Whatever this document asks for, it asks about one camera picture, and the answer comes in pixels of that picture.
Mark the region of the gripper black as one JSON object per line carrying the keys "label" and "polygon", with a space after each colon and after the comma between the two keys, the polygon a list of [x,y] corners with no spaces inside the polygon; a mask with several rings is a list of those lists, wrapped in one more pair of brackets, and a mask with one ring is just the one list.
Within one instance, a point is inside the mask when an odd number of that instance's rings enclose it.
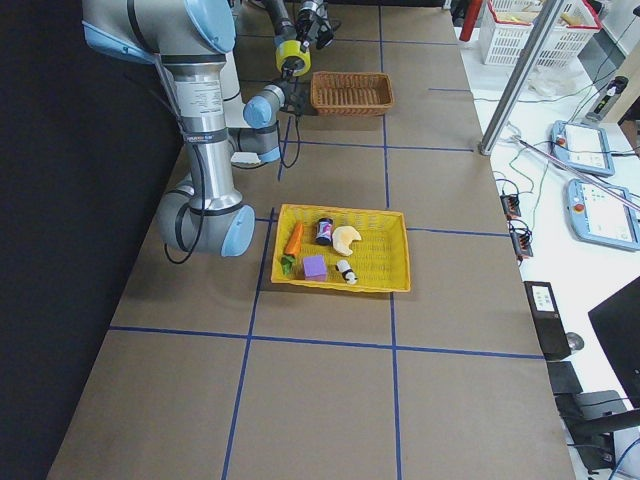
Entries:
{"label": "gripper black", "polygon": [[285,81],[282,90],[285,96],[283,113],[295,116],[310,114],[310,83],[294,80],[298,76],[299,61],[286,59],[282,65],[281,78]]}
{"label": "gripper black", "polygon": [[328,7],[325,1],[307,0],[301,3],[295,22],[296,39],[304,49],[314,45],[324,49],[334,39]]}

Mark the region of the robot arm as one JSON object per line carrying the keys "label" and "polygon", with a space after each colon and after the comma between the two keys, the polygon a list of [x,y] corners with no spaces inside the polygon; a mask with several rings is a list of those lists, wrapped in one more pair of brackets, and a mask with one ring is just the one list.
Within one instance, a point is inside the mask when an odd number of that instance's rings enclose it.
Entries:
{"label": "robot arm", "polygon": [[321,50],[334,40],[335,30],[325,1],[302,1],[294,20],[283,1],[263,1],[262,4],[273,26],[276,46],[285,41],[298,41],[304,50],[310,46]]}
{"label": "robot arm", "polygon": [[309,71],[310,56],[281,1],[265,4],[277,38],[280,79],[249,102],[240,95],[228,1],[85,1],[83,27],[95,51],[152,64],[169,100],[190,159],[189,174],[157,211],[163,242],[191,255],[242,255],[255,225],[253,208],[235,188],[232,165],[280,159],[277,115],[292,78]]}

